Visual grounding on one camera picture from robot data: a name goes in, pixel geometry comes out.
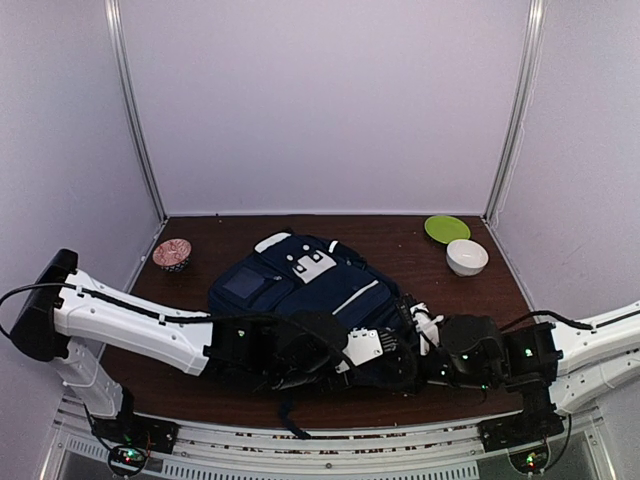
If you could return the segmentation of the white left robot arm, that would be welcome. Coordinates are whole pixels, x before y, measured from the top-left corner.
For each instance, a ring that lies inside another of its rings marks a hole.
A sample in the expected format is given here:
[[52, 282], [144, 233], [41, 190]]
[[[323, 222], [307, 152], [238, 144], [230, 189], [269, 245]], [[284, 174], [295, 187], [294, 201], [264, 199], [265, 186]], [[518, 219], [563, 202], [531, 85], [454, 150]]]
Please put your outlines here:
[[126, 389], [86, 353], [85, 339], [249, 392], [305, 385], [404, 390], [418, 374], [411, 346], [389, 329], [347, 330], [329, 313], [212, 316], [175, 310], [95, 280], [68, 249], [59, 250], [34, 283], [1, 299], [19, 294], [26, 300], [5, 336], [29, 358], [56, 362], [66, 385], [123, 444], [143, 436], [143, 421], [125, 407], [131, 397]]

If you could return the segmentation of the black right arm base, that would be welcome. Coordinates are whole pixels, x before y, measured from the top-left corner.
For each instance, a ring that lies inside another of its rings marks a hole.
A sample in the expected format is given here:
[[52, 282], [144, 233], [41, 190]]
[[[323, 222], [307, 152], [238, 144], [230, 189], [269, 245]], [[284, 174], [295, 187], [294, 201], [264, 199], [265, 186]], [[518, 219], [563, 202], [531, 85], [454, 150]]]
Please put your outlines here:
[[485, 452], [510, 449], [542, 441], [564, 432], [564, 420], [556, 413], [547, 388], [521, 393], [520, 413], [481, 421], [477, 427]]

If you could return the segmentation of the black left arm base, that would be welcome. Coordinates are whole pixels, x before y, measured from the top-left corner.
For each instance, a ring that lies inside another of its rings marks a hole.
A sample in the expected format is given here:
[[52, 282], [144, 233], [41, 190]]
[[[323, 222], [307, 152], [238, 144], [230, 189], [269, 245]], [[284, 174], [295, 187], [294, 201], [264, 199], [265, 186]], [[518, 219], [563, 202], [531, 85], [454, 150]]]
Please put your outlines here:
[[114, 418], [90, 414], [92, 431], [100, 438], [163, 454], [171, 454], [177, 440], [177, 423], [138, 415], [134, 412], [134, 396], [123, 389], [122, 401]]

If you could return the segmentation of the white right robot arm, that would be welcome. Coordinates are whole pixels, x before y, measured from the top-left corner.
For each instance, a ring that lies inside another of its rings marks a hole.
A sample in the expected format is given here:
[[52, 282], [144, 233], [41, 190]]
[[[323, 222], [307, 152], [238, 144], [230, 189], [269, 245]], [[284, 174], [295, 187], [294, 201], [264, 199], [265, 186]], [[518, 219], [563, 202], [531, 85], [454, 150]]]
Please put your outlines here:
[[530, 311], [505, 325], [489, 316], [435, 315], [406, 295], [399, 315], [417, 342], [418, 377], [452, 388], [516, 393], [519, 440], [639, 373], [639, 306], [583, 320]]

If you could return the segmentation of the navy blue backpack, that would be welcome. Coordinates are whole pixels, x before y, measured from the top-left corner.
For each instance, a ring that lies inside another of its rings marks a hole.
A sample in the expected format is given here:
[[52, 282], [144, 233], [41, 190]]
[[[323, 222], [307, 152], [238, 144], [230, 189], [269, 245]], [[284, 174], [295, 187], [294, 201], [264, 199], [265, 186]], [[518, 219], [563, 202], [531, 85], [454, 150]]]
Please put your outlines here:
[[[307, 311], [329, 313], [349, 330], [388, 328], [407, 341], [415, 354], [415, 385], [407, 390], [412, 391], [418, 380], [418, 357], [415, 341], [398, 313], [402, 296], [395, 281], [339, 241], [284, 230], [257, 243], [250, 255], [214, 281], [208, 308], [214, 319]], [[308, 438], [289, 417], [290, 395], [341, 391], [320, 392], [310, 385], [282, 390], [285, 397], [278, 411], [282, 425], [297, 437]]]

